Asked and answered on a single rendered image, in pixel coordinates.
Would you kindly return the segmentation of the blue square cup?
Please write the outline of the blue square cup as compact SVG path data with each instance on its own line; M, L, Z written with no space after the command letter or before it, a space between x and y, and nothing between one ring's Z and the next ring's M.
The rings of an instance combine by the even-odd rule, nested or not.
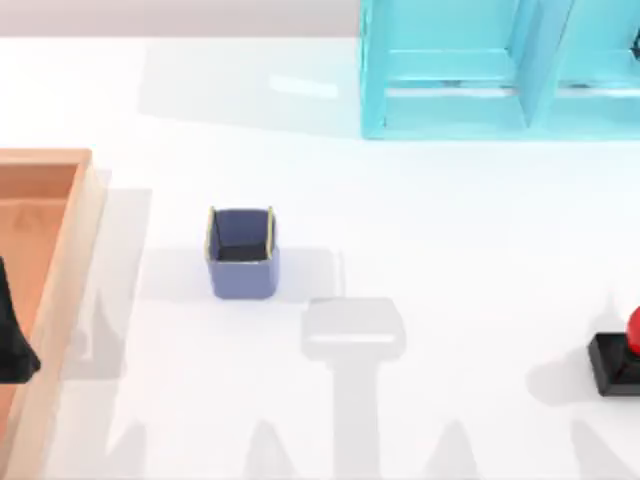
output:
M216 297L226 300L272 297L280 272L274 210L210 208L205 259Z

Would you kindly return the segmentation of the light blue rack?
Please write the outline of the light blue rack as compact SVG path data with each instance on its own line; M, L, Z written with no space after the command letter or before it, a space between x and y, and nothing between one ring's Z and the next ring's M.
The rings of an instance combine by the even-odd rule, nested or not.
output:
M360 0L370 139L640 140L640 0Z

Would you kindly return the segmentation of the shallow salmon-coloured box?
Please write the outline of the shallow salmon-coloured box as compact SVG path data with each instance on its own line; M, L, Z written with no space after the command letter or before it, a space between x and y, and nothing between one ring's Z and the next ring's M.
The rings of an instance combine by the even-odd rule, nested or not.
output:
M0 386L0 480L38 480L41 472L106 186L88 149L0 148L0 257L41 360L28 383Z

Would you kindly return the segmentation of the red trophy with black base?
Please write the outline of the red trophy with black base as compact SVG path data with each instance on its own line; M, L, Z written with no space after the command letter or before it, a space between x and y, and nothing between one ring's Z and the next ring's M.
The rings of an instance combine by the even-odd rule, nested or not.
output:
M598 332L588 345L598 393L603 397L640 398L640 306L624 332Z

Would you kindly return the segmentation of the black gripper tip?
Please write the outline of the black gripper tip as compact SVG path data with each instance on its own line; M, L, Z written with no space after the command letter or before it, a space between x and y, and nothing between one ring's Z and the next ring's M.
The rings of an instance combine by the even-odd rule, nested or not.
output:
M0 384L25 384L40 369L41 361L19 326L0 256Z

